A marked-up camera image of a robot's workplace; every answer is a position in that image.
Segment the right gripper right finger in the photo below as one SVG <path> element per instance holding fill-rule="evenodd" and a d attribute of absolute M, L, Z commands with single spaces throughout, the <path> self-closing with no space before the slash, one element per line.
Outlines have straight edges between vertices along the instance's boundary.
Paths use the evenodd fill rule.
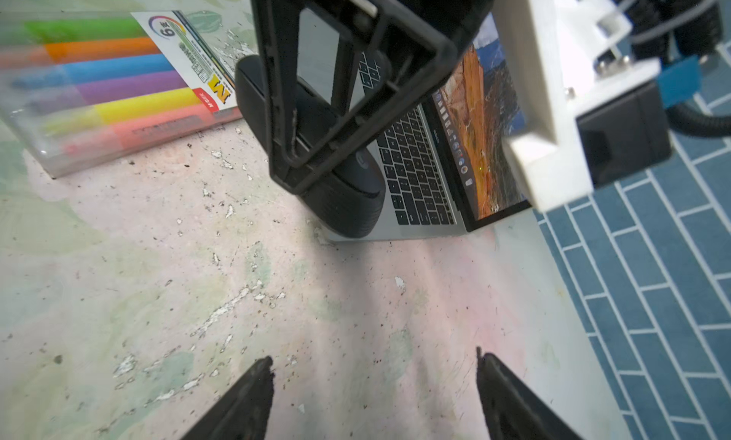
<path fill-rule="evenodd" d="M 495 354 L 477 352 L 476 384 L 491 439 L 581 439 Z"/>

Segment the silver laptop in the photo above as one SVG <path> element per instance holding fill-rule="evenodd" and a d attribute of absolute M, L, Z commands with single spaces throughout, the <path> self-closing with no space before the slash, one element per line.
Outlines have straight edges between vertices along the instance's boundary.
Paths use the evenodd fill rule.
<path fill-rule="evenodd" d="M 445 85 L 369 145 L 386 200 L 367 240 L 468 234 L 527 210 L 502 145 L 524 125 L 488 16 Z"/>

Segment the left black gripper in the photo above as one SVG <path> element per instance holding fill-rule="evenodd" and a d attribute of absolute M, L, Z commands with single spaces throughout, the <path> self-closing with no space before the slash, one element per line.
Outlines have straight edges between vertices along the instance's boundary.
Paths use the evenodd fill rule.
<path fill-rule="evenodd" d="M 496 0 L 251 0 L 271 178 L 301 196 L 447 80 Z M 308 148 L 299 83 L 332 126 Z"/>

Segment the black wireless mouse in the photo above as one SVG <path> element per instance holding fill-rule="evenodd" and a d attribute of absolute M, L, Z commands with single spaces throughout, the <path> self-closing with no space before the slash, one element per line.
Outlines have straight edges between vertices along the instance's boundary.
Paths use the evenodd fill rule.
<path fill-rule="evenodd" d="M 266 95 L 258 55 L 240 59 L 236 65 L 237 104 L 243 118 L 261 146 L 267 144 Z M 299 124 L 298 138 L 308 148 L 320 137 L 319 132 L 335 123 L 335 113 L 327 101 L 314 95 L 306 84 L 299 83 L 296 102 L 305 111 Z M 300 196 L 301 201 L 323 222 L 325 227 L 344 238 L 368 236 L 381 216 L 386 196 L 384 175 L 370 154 L 354 152 L 333 171 Z"/>

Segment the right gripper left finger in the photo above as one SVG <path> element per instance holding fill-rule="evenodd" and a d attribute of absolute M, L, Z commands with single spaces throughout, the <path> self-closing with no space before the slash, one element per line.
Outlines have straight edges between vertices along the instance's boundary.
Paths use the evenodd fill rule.
<path fill-rule="evenodd" d="M 273 360 L 256 360 L 183 436 L 190 439 L 264 440 L 274 398 Z"/>

